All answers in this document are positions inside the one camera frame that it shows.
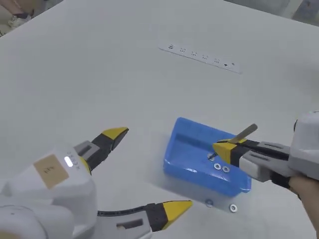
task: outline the power strip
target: power strip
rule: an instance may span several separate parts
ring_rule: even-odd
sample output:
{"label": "power strip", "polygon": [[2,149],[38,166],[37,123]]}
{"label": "power strip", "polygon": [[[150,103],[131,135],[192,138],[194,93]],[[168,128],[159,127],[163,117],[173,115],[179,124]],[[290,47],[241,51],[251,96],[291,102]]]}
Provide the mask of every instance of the power strip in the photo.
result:
{"label": "power strip", "polygon": [[187,57],[196,61],[200,61],[212,66],[217,66],[219,68],[226,69],[232,72],[236,72],[239,74],[242,73],[239,68],[239,65],[235,64],[232,61],[223,60],[220,57],[213,56],[211,54],[207,54],[203,52],[198,52],[193,49],[186,48],[180,45],[167,43],[167,44],[160,45],[159,49],[163,51],[171,52],[179,56]]}

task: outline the tan label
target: tan label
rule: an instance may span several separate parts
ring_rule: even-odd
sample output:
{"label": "tan label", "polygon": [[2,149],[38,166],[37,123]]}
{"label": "tan label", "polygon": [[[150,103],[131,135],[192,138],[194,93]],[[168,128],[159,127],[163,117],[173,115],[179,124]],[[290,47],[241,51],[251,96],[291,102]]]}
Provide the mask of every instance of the tan label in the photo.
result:
{"label": "tan label", "polygon": [[63,182],[69,177],[69,174],[54,154],[40,159],[34,163],[34,167],[48,189],[53,188],[55,185]]}
{"label": "tan label", "polygon": [[4,231],[0,231],[0,238],[1,239],[20,239],[20,237],[17,236],[16,234],[7,233]]}

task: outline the human hand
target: human hand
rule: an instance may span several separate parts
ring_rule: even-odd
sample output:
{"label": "human hand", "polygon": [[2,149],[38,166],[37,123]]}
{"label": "human hand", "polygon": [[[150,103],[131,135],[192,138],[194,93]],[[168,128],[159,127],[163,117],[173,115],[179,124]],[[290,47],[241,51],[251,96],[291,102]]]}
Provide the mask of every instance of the human hand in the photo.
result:
{"label": "human hand", "polygon": [[319,181],[295,176],[291,177],[289,185],[299,195],[319,239]]}

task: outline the metal washer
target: metal washer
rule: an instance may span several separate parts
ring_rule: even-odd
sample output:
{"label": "metal washer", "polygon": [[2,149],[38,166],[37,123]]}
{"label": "metal washer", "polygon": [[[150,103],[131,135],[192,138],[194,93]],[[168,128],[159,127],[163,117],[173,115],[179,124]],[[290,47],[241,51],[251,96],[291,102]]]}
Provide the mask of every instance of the metal washer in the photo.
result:
{"label": "metal washer", "polygon": [[211,199],[206,199],[205,204],[208,208],[212,208],[214,206],[214,202]]}
{"label": "metal washer", "polygon": [[229,173],[230,169],[229,169],[229,167],[227,167],[227,166],[223,166],[223,171],[224,171],[225,173]]}
{"label": "metal washer", "polygon": [[229,205],[229,210],[232,213],[236,213],[238,209],[237,209],[237,206],[235,204],[231,204],[231,205]]}
{"label": "metal washer", "polygon": [[214,168],[217,169],[217,170],[220,170],[221,166],[220,166],[219,163],[214,163]]}

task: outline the blue container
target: blue container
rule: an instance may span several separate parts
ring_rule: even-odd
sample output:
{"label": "blue container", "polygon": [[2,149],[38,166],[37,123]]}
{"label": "blue container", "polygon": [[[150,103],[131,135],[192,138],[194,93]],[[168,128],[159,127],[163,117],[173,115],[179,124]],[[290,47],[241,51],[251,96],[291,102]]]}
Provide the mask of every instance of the blue container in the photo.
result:
{"label": "blue container", "polygon": [[[213,153],[212,144],[234,135],[178,118],[165,152],[164,172],[170,176],[191,182],[228,197],[251,190],[251,178],[239,168],[229,165],[219,156],[209,161],[207,155]],[[228,173],[214,168],[214,163],[230,168]]]}

